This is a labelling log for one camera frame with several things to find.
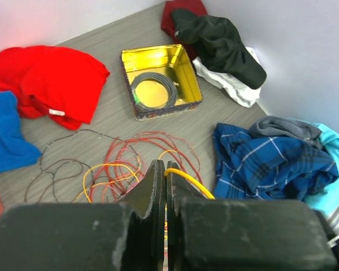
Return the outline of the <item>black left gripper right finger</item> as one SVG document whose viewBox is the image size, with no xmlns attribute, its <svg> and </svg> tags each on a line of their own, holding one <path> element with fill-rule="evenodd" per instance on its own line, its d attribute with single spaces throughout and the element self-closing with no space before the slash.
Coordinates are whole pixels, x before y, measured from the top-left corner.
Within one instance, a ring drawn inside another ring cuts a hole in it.
<svg viewBox="0 0 339 271">
<path fill-rule="evenodd" d="M 169 270 L 336 270 L 326 221 L 297 200 L 207 199 L 166 169 Z"/>
</svg>

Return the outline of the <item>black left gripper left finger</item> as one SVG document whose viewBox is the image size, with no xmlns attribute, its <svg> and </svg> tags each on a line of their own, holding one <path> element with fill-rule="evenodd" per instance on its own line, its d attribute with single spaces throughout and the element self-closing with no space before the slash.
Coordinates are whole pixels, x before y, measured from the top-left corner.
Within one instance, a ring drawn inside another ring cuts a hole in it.
<svg viewBox="0 0 339 271">
<path fill-rule="evenodd" d="M 116 203 L 26 204 L 0 216 L 0 270 L 162 270 L 166 179 L 154 160 Z"/>
</svg>

